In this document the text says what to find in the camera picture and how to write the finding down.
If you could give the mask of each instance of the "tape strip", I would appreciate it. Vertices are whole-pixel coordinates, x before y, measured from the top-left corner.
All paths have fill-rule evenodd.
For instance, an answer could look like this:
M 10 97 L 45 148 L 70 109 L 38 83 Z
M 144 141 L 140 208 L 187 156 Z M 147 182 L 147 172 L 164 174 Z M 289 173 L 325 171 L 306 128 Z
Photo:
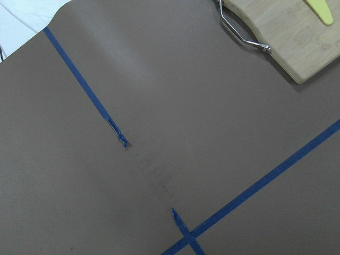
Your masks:
M 247 199 L 252 197 L 256 192 L 261 190 L 263 187 L 265 187 L 267 184 L 269 184 L 271 181 L 273 181 L 275 178 L 277 178 L 279 175 L 281 175 L 283 172 L 285 172 L 287 169 L 293 166 L 308 153 L 312 152 L 315 148 L 317 148 L 320 144 L 322 144 L 324 141 L 326 141 L 328 138 L 330 138 L 333 134 L 335 134 L 339 130 L 340 120 L 336 121 L 330 127 L 325 129 L 317 137 L 315 137 L 313 140 L 311 140 L 309 143 L 307 143 L 305 146 L 303 146 L 301 149 L 299 149 L 297 152 L 291 155 L 288 159 L 286 159 L 277 167 L 275 167 L 272 171 L 270 171 L 256 183 L 254 183 L 245 191 L 243 191 L 240 195 L 238 195 L 235 199 L 233 199 L 231 202 L 229 202 L 227 205 L 221 208 L 218 212 L 210 216 L 202 224 L 196 227 L 191 232 L 191 235 L 194 238 L 197 238 L 198 236 L 203 234 L 206 230 L 208 230 L 217 222 L 219 222 L 221 219 L 223 219 L 225 216 L 227 216 L 230 212 L 232 212 L 234 209 L 236 209 L 238 206 L 244 203 Z M 162 255 L 176 254 L 186 245 L 188 245 L 187 240 L 185 238 L 182 238 L 173 246 L 171 246 L 168 250 L 163 252 Z
M 172 209 L 172 217 L 174 218 L 174 221 L 177 225 L 177 227 L 180 229 L 181 233 L 183 234 L 185 240 L 187 241 L 187 243 L 191 246 L 191 248 L 193 249 L 193 251 L 197 254 L 197 255 L 205 255 L 205 253 L 203 252 L 201 246 L 198 244 L 198 242 L 196 241 L 196 239 L 192 236 L 192 234 L 190 234 L 188 228 L 186 227 L 184 221 L 181 219 L 181 217 L 179 216 L 179 214 L 175 211 L 175 209 Z
M 57 52 L 59 53 L 60 57 L 63 59 L 65 64 L 68 66 L 68 68 L 70 69 L 70 71 L 72 72 L 74 77 L 77 79 L 80 86 L 83 88 L 85 93 L 88 95 L 88 97 L 90 98 L 90 100 L 92 101 L 92 103 L 94 104 L 96 109 L 99 111 L 101 116 L 108 122 L 110 127 L 116 132 L 118 139 L 120 140 L 120 142 L 122 142 L 124 144 L 124 147 L 127 148 L 129 146 L 129 142 L 127 141 L 125 136 L 122 134 L 121 130 L 116 125 L 116 123 L 113 121 L 111 116 L 108 114 L 105 107 L 99 101 L 96 94 L 92 91 L 90 86 L 87 84 L 86 80 L 81 75 L 79 70 L 75 67 L 72 60 L 69 58 L 67 53 L 64 51 L 62 46 L 59 44 L 58 40 L 54 37 L 54 35 L 52 34 L 52 32 L 50 31 L 50 29 L 48 27 L 44 28 L 43 31 L 44 31 L 45 35 L 47 36 L 47 38 L 52 43 L 52 45 L 54 46 L 54 48 L 57 50 Z

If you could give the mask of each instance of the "wire handle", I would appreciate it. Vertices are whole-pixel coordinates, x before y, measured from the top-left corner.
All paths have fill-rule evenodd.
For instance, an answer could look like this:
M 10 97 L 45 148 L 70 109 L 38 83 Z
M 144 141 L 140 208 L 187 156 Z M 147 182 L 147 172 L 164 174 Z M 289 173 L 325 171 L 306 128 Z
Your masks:
M 244 39 L 240 33 L 233 27 L 233 25 L 231 25 L 231 23 L 224 17 L 223 14 L 223 0 L 218 0 L 219 2 L 219 10 L 220 10 L 220 16 L 221 16 L 221 20 L 223 21 L 223 24 L 225 24 L 232 33 L 234 33 L 234 35 L 244 44 L 259 48 L 261 50 L 263 50 L 265 53 L 271 54 L 271 47 L 267 44 L 262 44 L 260 42 L 254 42 L 254 41 L 248 41 L 246 39 Z

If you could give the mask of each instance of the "white surface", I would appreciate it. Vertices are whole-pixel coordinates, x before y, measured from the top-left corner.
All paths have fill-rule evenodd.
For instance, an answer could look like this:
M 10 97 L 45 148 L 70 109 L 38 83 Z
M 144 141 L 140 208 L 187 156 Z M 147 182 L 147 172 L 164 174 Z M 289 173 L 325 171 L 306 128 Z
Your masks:
M 4 58 L 47 26 L 70 0 L 0 0 L 0 46 Z

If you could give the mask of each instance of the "wooden cutting board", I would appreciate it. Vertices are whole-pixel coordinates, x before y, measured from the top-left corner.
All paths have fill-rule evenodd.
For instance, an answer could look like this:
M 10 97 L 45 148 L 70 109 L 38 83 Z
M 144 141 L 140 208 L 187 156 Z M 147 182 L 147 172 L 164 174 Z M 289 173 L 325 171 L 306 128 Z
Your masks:
M 299 84 L 340 56 L 340 1 L 327 3 L 334 18 L 329 26 L 303 0 L 224 0 Z

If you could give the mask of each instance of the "blue painter's tape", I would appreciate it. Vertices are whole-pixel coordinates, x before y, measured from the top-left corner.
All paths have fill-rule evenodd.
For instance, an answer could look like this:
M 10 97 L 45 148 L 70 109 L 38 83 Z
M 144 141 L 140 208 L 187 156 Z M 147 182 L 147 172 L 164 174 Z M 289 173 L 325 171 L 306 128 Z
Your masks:
M 92 91 L 84 77 L 81 75 L 77 67 L 73 64 L 72 60 L 70 57 L 67 55 L 67 53 L 64 51 L 62 46 L 59 44 L 58 40 L 55 38 L 55 36 L 52 34 L 50 29 L 48 27 L 43 29 L 45 35 L 47 38 L 50 40 L 54 48 L 57 50 L 59 53 L 60 57 L 63 59 L 65 64 L 68 66 L 74 77 L 77 79 L 78 83 L 80 86 L 83 88 L 85 93 L 88 95 L 96 109 L 99 111 L 101 116 L 108 122 L 108 124 L 111 126 L 111 128 L 116 132 L 118 139 L 120 142 L 124 144 L 124 147 L 127 148 L 129 146 L 129 142 L 125 138 L 125 136 L 122 134 L 121 130 L 118 128 L 116 123 L 113 121 L 105 107 L 102 105 L 102 103 L 99 101 L 97 98 L 96 94 Z
M 202 224 L 196 227 L 192 232 L 191 235 L 194 238 L 197 238 L 201 234 L 203 234 L 206 230 L 211 228 L 214 224 L 244 203 L 247 199 L 252 197 L 256 192 L 261 190 L 295 163 L 297 163 L 300 159 L 306 156 L 308 153 L 312 152 L 315 148 L 317 148 L 320 144 L 330 138 L 333 134 L 340 130 L 340 120 L 336 121 L 330 127 L 324 130 L 324 132 L 320 133 L 317 137 L 291 155 L 288 159 L 283 161 L 277 167 L 275 167 L 272 171 L 258 180 L 256 183 L 251 185 L 245 191 L 243 191 L 240 195 L 238 195 L 235 199 L 225 205 L 222 209 L 218 212 L 210 216 L 207 220 L 205 220 Z M 188 245 L 188 241 L 183 238 L 171 246 L 168 250 L 162 253 L 162 255 L 173 255 L 179 252 L 182 248 Z
M 173 218 L 175 220 L 176 225 L 178 226 L 178 228 L 180 229 L 181 233 L 183 234 L 185 240 L 191 246 L 191 248 L 194 250 L 194 252 L 197 255 L 205 255 L 205 253 L 203 252 L 202 248 L 200 247 L 200 245 L 198 244 L 196 239 L 191 235 L 191 233 L 189 232 L 189 230 L 186 227 L 185 223 L 183 222 L 183 220 L 181 219 L 179 214 L 175 211 L 175 209 L 172 209 L 172 216 L 173 216 Z

